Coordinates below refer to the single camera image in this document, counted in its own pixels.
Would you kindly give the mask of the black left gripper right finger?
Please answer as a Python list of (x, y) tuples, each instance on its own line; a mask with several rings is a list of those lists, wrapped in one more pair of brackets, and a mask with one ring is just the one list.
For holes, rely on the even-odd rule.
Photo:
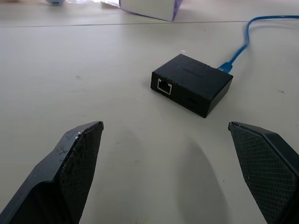
[(299, 224), (299, 154), (277, 133), (230, 122), (243, 178), (267, 224)]

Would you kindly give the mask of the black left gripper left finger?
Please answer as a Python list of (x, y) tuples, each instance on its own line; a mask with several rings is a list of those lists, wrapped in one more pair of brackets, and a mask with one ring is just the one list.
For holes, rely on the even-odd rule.
[(79, 224), (103, 130), (95, 121), (67, 131), (0, 213), (0, 224)]

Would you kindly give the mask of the white and purple carton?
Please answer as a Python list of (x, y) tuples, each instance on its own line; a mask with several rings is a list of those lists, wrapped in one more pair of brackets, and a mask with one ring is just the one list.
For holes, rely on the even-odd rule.
[(119, 0), (123, 11), (172, 22), (183, 0)]

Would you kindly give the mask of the black network adapter box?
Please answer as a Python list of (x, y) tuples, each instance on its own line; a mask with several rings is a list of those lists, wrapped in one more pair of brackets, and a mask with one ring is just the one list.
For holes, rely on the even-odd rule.
[(152, 72), (150, 87), (206, 118), (226, 95), (233, 76), (179, 54)]

